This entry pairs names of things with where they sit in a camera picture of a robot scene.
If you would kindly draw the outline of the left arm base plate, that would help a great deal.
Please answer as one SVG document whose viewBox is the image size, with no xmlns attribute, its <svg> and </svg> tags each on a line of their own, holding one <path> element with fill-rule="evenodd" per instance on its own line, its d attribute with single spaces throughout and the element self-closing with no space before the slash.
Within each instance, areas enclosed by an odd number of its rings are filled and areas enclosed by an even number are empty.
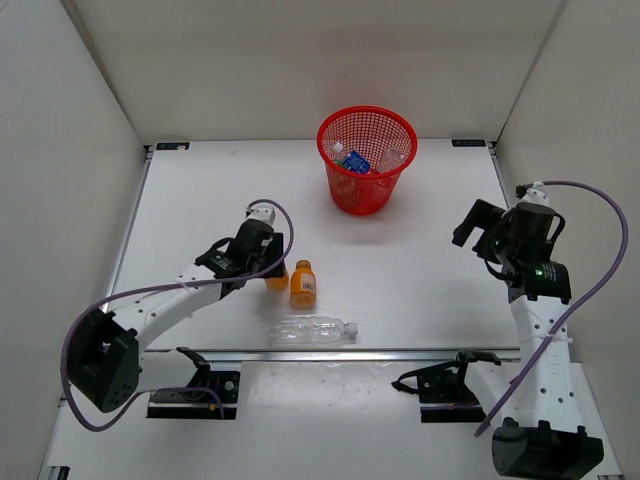
<svg viewBox="0 0 640 480">
<path fill-rule="evenodd" d="M 213 363 L 208 376 L 198 384 L 213 391 L 160 391 L 150 395 L 146 417 L 162 420 L 236 419 L 240 393 L 241 364 Z"/>
</svg>

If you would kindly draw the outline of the orange juice bottle gold cap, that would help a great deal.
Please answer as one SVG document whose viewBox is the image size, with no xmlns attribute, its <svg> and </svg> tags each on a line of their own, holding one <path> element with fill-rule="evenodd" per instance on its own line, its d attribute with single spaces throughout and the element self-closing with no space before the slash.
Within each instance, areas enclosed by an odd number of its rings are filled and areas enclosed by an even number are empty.
<svg viewBox="0 0 640 480">
<path fill-rule="evenodd" d="M 286 270 L 275 276 L 265 279 L 265 284 L 269 290 L 284 291 L 289 287 L 289 275 Z"/>
</svg>

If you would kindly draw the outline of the clear bottle white cap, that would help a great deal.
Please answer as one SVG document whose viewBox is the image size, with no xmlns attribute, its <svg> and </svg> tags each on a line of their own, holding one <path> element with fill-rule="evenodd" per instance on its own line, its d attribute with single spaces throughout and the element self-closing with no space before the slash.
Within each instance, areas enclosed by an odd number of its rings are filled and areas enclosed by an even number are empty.
<svg viewBox="0 0 640 480">
<path fill-rule="evenodd" d="M 269 341 L 276 346 L 338 345 L 355 341 L 358 333 L 356 322 L 321 316 L 297 316 L 274 324 L 269 330 Z"/>
</svg>

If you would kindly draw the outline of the clear bottle red cap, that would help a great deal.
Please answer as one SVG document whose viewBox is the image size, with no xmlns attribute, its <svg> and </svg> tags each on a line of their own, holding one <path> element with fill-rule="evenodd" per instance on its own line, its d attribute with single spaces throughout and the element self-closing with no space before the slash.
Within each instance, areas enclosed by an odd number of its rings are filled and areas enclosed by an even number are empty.
<svg viewBox="0 0 640 480">
<path fill-rule="evenodd" d="M 407 155 L 395 148 L 387 148 L 376 164 L 377 173 L 388 173 L 401 167 L 406 161 Z"/>
</svg>

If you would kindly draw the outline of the clear bottle blue label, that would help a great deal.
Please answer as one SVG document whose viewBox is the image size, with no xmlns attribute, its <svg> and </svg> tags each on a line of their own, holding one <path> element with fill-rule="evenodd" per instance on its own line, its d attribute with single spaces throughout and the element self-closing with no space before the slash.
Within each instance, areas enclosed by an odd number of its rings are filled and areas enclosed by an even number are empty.
<svg viewBox="0 0 640 480">
<path fill-rule="evenodd" d="M 340 142 L 336 142 L 331 147 L 331 152 L 333 154 L 333 161 L 344 159 L 348 159 L 350 161 L 353 168 L 353 170 L 350 172 L 357 174 L 366 174 L 371 169 L 370 163 L 363 156 L 361 156 L 355 150 L 349 150 Z"/>
</svg>

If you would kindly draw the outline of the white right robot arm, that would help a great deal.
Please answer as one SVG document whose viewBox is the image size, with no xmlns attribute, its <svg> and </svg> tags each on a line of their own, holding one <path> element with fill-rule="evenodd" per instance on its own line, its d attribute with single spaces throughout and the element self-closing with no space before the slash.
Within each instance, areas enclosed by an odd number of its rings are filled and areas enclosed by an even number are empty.
<svg viewBox="0 0 640 480">
<path fill-rule="evenodd" d="M 460 399 L 479 401 L 491 431 L 496 472 L 519 479 L 582 479 L 604 459 L 601 439 L 588 434 L 571 377 L 565 314 L 571 301 L 567 268 L 552 260 L 565 226 L 552 208 L 519 202 L 505 210 L 477 200 L 453 232 L 463 246 L 481 229 L 473 250 L 507 287 L 521 370 L 510 375 L 493 360 L 449 375 Z"/>
</svg>

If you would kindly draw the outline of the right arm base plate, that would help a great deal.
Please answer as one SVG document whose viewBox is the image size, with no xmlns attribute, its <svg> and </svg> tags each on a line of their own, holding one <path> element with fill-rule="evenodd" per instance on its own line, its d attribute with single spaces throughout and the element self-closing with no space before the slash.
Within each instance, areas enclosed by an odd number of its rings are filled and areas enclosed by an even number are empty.
<svg viewBox="0 0 640 480">
<path fill-rule="evenodd" d="M 391 386 L 418 396 L 423 424 L 479 423 L 484 411 L 464 383 L 469 366 L 477 362 L 501 365 L 494 353 L 462 349 L 453 360 L 401 374 Z"/>
</svg>

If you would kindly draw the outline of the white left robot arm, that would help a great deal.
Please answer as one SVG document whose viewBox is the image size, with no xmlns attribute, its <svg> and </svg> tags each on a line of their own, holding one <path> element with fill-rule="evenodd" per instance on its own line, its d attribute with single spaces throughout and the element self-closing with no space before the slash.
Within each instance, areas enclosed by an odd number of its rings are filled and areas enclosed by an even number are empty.
<svg viewBox="0 0 640 480">
<path fill-rule="evenodd" d="M 258 208 L 235 236 L 215 242 L 175 282 L 115 294 L 112 301 L 129 302 L 112 311 L 100 304 L 87 308 L 72 324 L 61 352 L 60 375 L 69 406 L 77 406 L 74 390 L 100 412 L 114 416 L 146 392 L 177 390 L 188 400 L 205 395 L 216 399 L 201 355 L 183 346 L 147 349 L 249 281 L 282 275 L 292 243 L 275 230 L 274 222 L 273 209 Z"/>
</svg>

